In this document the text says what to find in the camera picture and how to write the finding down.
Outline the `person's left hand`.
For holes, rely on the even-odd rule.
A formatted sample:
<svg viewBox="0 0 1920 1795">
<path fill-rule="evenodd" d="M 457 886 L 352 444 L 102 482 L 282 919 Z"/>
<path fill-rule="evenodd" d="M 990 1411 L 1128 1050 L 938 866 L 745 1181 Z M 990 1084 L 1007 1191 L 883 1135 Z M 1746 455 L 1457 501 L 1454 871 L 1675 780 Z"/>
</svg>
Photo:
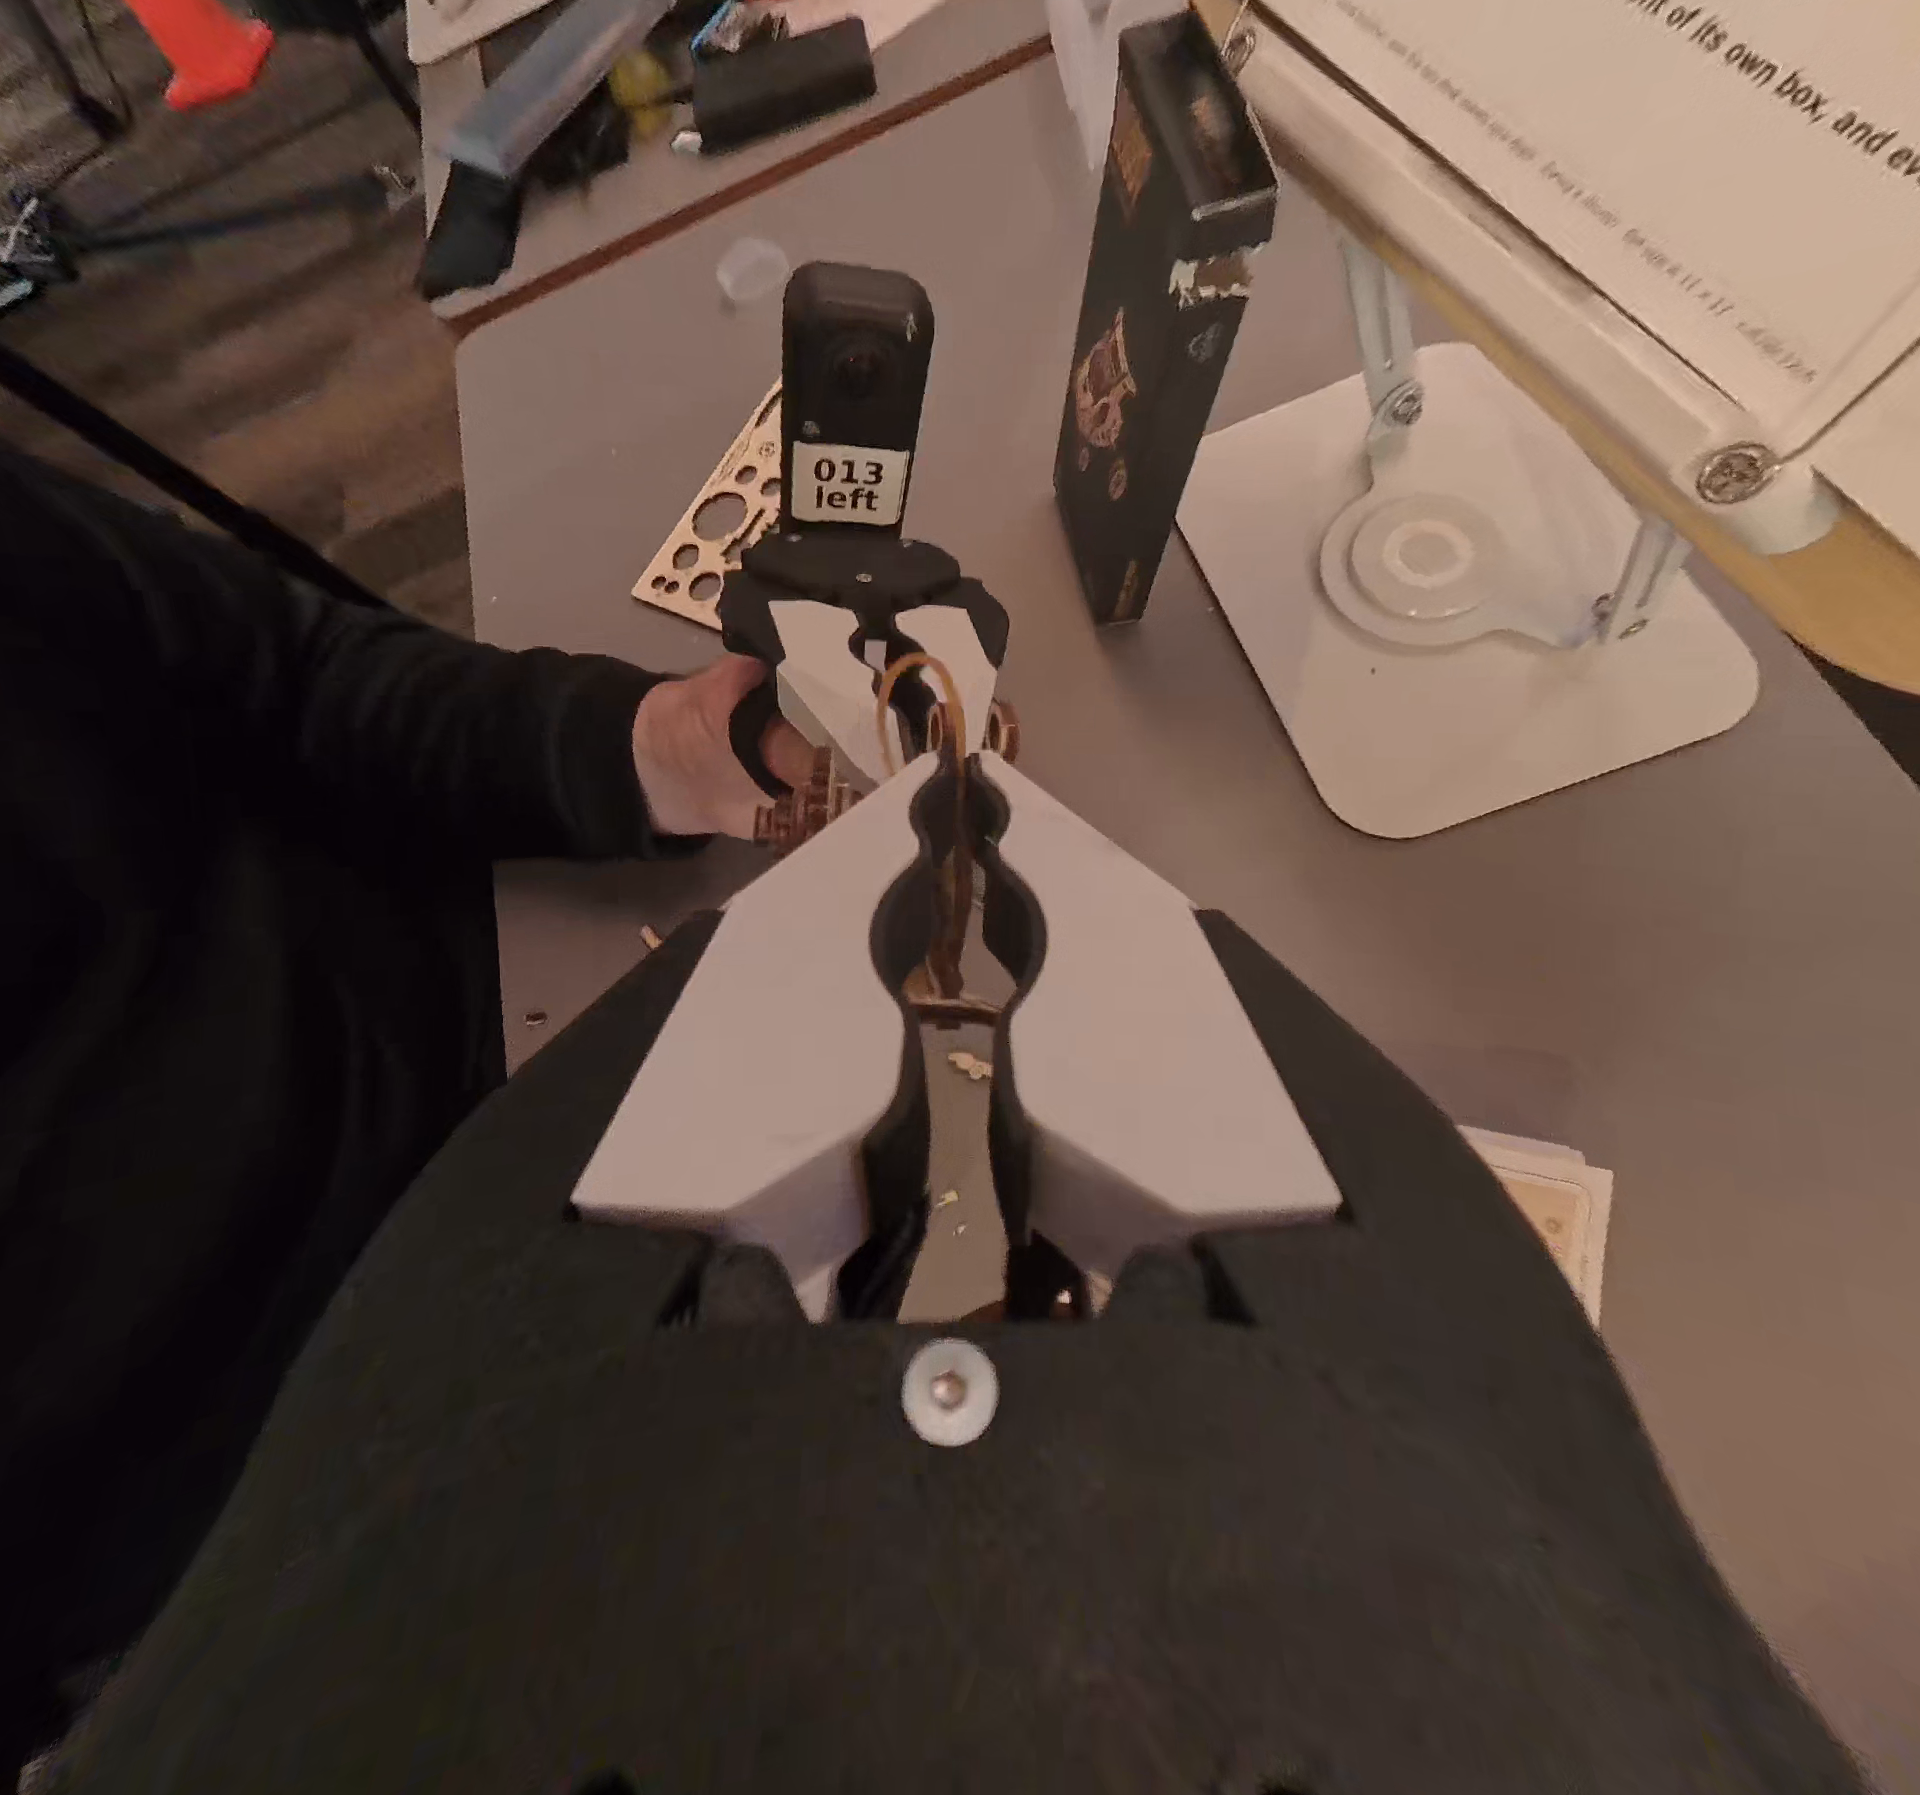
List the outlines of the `person's left hand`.
<svg viewBox="0 0 1920 1795">
<path fill-rule="evenodd" d="M 733 716 L 765 681 L 762 662 L 722 652 L 642 698 L 633 728 L 636 774 L 663 835 L 753 838 L 761 808 L 779 790 L 762 786 L 733 750 Z"/>
</svg>

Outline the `grey-blue folder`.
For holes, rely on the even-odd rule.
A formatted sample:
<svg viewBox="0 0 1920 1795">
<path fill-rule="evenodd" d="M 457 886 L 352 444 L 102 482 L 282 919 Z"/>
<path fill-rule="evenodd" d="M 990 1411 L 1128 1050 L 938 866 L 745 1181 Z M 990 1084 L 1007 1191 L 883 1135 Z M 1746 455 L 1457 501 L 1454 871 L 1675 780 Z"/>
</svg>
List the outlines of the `grey-blue folder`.
<svg viewBox="0 0 1920 1795">
<path fill-rule="evenodd" d="M 676 0 L 573 0 L 457 115 L 429 222 L 417 291 L 427 300 L 484 289 L 513 263 L 530 161 L 603 87 L 615 60 L 639 49 Z"/>
</svg>

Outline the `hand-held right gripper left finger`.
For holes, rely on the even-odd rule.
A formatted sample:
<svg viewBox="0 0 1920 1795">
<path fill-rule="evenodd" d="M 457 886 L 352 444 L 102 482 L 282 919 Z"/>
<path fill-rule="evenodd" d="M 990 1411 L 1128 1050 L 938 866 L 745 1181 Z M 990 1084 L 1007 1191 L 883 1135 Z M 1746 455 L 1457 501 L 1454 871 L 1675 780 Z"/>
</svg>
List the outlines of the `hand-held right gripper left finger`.
<svg viewBox="0 0 1920 1795">
<path fill-rule="evenodd" d="M 949 758 L 914 758 L 718 913 L 569 1205 L 768 1249 L 812 1318 L 891 1318 L 931 1205 L 922 1021 Z"/>
</svg>

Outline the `grey desk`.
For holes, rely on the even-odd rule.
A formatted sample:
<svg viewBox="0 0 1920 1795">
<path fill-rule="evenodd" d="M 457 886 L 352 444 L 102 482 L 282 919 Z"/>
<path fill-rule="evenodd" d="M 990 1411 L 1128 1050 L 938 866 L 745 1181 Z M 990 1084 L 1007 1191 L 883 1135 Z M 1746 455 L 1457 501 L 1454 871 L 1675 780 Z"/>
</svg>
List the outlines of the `grey desk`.
<svg viewBox="0 0 1920 1795">
<path fill-rule="evenodd" d="M 862 11 L 877 42 L 877 96 L 804 127 L 716 157 L 657 136 L 578 189 L 525 195 L 515 258 L 481 289 L 433 303 L 460 334 L 651 246 L 718 207 L 925 115 L 1050 46 L 1044 0 L 800 0 L 795 28 Z"/>
</svg>

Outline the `black model kit box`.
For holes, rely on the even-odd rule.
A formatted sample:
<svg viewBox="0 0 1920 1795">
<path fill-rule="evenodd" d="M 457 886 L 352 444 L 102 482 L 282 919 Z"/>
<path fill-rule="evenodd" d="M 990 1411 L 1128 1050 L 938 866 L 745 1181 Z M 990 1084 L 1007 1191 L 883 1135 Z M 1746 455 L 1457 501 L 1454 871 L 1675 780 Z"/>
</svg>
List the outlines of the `black model kit box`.
<svg viewBox="0 0 1920 1795">
<path fill-rule="evenodd" d="M 1104 629 L 1144 614 L 1275 204 L 1262 124 L 1205 18 L 1125 28 L 1056 455 Z"/>
</svg>

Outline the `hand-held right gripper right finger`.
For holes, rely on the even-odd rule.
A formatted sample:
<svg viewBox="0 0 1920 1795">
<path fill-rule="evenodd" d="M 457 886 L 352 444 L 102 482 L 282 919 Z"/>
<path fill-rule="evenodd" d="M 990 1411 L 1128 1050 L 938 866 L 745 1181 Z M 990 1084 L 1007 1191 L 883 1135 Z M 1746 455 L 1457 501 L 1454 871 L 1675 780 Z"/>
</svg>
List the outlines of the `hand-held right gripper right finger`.
<svg viewBox="0 0 1920 1795">
<path fill-rule="evenodd" d="M 1087 1309 L 1140 1249 L 1333 1220 L 1342 1191 L 1202 908 L 996 750 L 973 758 L 996 1017 L 1005 1314 Z"/>
</svg>

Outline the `instruction sheet stand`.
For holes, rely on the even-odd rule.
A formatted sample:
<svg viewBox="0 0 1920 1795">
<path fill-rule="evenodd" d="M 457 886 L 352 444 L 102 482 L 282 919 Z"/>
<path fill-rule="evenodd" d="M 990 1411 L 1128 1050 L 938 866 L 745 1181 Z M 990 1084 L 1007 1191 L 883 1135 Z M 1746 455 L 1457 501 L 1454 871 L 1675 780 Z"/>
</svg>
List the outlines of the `instruction sheet stand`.
<svg viewBox="0 0 1920 1795">
<path fill-rule="evenodd" d="M 1825 526 L 1779 449 L 1918 550 L 1918 0 L 1244 3 L 1758 419 L 1700 489 L 1787 516 L 1766 550 Z M 1180 507 L 1333 813 L 1423 838 L 1742 725 L 1712 561 L 1336 228 L 1357 379 Z"/>
</svg>

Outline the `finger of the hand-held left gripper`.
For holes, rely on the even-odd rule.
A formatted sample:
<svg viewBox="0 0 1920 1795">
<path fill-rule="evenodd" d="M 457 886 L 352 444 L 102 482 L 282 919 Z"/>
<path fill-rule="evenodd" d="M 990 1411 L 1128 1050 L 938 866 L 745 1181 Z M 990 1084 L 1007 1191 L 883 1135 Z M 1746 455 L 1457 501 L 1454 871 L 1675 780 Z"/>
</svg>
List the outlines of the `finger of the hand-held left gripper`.
<svg viewBox="0 0 1920 1795">
<path fill-rule="evenodd" d="M 782 647 L 782 716 L 812 747 L 831 750 L 847 774 L 888 774 L 877 670 L 859 656 L 859 617 L 813 598 L 771 598 L 768 617 Z"/>
<path fill-rule="evenodd" d="M 999 680 L 996 629 L 993 617 L 982 622 L 964 601 L 922 601 L 904 611 L 904 638 L 949 674 L 943 681 L 935 670 L 922 667 L 949 710 L 961 758 L 976 758 L 986 743 Z"/>
</svg>

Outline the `wooden mechanical model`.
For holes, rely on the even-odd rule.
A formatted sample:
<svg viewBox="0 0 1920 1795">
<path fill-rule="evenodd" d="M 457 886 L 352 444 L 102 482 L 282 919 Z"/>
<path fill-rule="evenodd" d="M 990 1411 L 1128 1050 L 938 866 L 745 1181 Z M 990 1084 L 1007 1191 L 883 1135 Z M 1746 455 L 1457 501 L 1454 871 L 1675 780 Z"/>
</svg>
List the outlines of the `wooden mechanical model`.
<svg viewBox="0 0 1920 1795">
<path fill-rule="evenodd" d="M 964 975 L 964 954 L 982 895 L 973 835 L 964 828 L 964 808 L 968 805 L 968 780 L 964 769 L 968 760 L 973 728 L 982 728 L 986 750 L 1016 758 L 1019 720 L 1013 710 L 996 701 L 965 702 L 949 662 L 928 650 L 910 650 L 883 667 L 877 684 L 877 717 L 891 710 L 895 689 L 907 676 L 925 680 L 935 695 L 925 716 L 925 750 L 935 750 L 943 760 L 952 760 L 956 771 L 956 808 L 949 856 L 938 860 L 934 877 L 934 919 L 925 962 L 907 975 L 904 993 L 925 1024 L 938 1032 L 956 1032 L 964 1024 L 986 1029 L 999 1018 L 1001 1001 L 968 993 Z M 844 758 L 831 747 L 819 747 L 812 760 L 804 786 L 758 810 L 753 844 L 768 845 L 774 856 L 786 856 L 809 838 L 819 835 L 828 823 L 840 820 L 862 798 L 864 784 L 850 777 Z"/>
</svg>

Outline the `person's left forearm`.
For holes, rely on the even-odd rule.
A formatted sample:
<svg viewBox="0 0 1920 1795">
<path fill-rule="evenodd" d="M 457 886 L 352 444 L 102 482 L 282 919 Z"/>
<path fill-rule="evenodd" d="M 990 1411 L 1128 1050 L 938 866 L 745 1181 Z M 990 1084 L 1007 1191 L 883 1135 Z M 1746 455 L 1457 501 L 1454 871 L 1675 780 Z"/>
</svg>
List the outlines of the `person's left forearm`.
<svg viewBox="0 0 1920 1795">
<path fill-rule="evenodd" d="M 718 831 L 667 820 L 666 780 L 642 777 L 639 711 L 666 676 L 473 644 L 202 532 L 168 540 L 150 571 L 168 681 L 321 820 L 491 860 L 652 859 Z"/>
</svg>

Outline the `open instruction booklet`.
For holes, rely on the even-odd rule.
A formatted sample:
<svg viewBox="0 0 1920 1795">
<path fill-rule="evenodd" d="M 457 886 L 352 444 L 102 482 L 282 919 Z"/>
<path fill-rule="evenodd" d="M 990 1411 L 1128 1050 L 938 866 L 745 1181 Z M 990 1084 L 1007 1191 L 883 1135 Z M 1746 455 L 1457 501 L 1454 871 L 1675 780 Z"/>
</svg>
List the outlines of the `open instruction booklet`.
<svg viewBox="0 0 1920 1795">
<path fill-rule="evenodd" d="M 1617 1178 L 1587 1162 L 1570 1145 L 1530 1135 L 1508 1135 L 1460 1123 L 1457 1133 L 1500 1178 L 1508 1197 L 1552 1255 L 1560 1272 L 1584 1303 L 1593 1327 L 1600 1327 L 1605 1258 Z"/>
</svg>

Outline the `black rectangular device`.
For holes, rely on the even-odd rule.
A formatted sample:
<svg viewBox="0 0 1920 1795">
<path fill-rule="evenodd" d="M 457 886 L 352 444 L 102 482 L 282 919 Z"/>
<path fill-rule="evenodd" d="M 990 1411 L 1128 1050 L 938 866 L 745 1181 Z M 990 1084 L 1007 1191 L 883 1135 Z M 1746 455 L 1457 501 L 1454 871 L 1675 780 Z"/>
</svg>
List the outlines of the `black rectangular device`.
<svg viewBox="0 0 1920 1795">
<path fill-rule="evenodd" d="M 700 157 L 748 149 L 877 96 L 864 18 L 712 54 L 692 64 L 692 133 Z"/>
</svg>

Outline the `wooden sheet with holes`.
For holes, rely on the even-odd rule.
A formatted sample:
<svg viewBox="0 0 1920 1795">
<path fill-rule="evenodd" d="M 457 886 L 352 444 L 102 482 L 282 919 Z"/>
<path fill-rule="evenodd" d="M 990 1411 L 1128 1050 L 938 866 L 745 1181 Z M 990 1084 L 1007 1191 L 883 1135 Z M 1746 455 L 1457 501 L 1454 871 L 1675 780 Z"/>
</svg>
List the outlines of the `wooden sheet with holes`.
<svg viewBox="0 0 1920 1795">
<path fill-rule="evenodd" d="M 633 601 L 706 632 L 722 629 L 727 574 L 782 516 L 782 400 L 774 380 L 636 577 Z"/>
</svg>

